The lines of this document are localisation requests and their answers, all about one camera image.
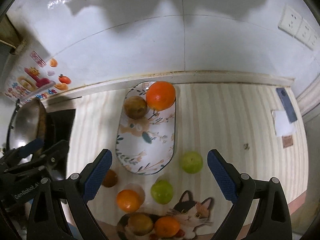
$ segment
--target tangerine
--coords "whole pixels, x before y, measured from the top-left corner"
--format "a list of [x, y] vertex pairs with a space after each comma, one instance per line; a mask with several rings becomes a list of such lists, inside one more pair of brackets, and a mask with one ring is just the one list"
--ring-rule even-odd
[[176, 99], [176, 90], [174, 86], [165, 81], [153, 83], [146, 93], [148, 106], [156, 111], [162, 111], [174, 103]]
[[155, 223], [155, 231], [159, 237], [173, 237], [180, 230], [180, 223], [173, 217], [161, 217]]
[[120, 191], [116, 198], [118, 207], [127, 213], [136, 212], [141, 206], [141, 199], [135, 191], [124, 189]]

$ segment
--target phone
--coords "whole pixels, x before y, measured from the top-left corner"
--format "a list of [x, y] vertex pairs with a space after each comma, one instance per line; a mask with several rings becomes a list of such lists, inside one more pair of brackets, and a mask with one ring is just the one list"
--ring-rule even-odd
[[296, 116], [296, 112], [293, 109], [290, 98], [289, 98], [287, 92], [285, 91], [285, 89], [284, 88], [276, 88], [276, 91], [278, 93], [278, 96], [280, 97], [280, 100], [282, 102], [284, 110], [287, 113], [289, 122], [293, 123], [293, 122], [297, 121], [298, 119]]

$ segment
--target plate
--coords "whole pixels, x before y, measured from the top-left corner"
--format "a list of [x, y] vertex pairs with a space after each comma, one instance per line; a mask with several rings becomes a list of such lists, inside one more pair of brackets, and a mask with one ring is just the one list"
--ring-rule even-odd
[[[132, 88], [126, 98], [146, 99], [149, 87], [155, 82], [144, 82]], [[128, 171], [151, 175], [162, 170], [172, 159], [174, 149], [176, 103], [163, 111], [149, 109], [141, 119], [127, 117], [122, 109], [116, 156]]]

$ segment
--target electrical outlet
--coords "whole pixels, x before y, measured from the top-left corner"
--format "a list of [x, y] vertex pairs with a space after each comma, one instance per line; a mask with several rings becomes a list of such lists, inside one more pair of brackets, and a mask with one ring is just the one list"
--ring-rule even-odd
[[316, 32], [312, 31], [311, 33], [311, 36], [310, 36], [310, 39], [308, 40], [307, 42], [307, 46], [310, 48], [310, 49], [315, 49], [315, 47], [317, 46], [318, 44], [318, 39], [319, 39], [319, 36]]
[[301, 21], [301, 15], [287, 5], [284, 8], [284, 13], [278, 24], [278, 27], [285, 32], [295, 36], [298, 32]]
[[296, 38], [306, 44], [309, 41], [310, 36], [313, 32], [314, 31], [307, 23], [307, 21], [305, 19], [302, 19]]

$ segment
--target tiled wall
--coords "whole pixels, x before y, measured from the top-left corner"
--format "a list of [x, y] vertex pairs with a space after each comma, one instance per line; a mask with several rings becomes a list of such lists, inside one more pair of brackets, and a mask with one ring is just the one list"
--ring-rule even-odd
[[16, 0], [8, 16], [59, 62], [73, 86], [139, 74], [236, 70], [295, 77], [299, 95], [320, 72], [318, 50], [277, 28], [285, 4], [320, 33], [303, 0]]

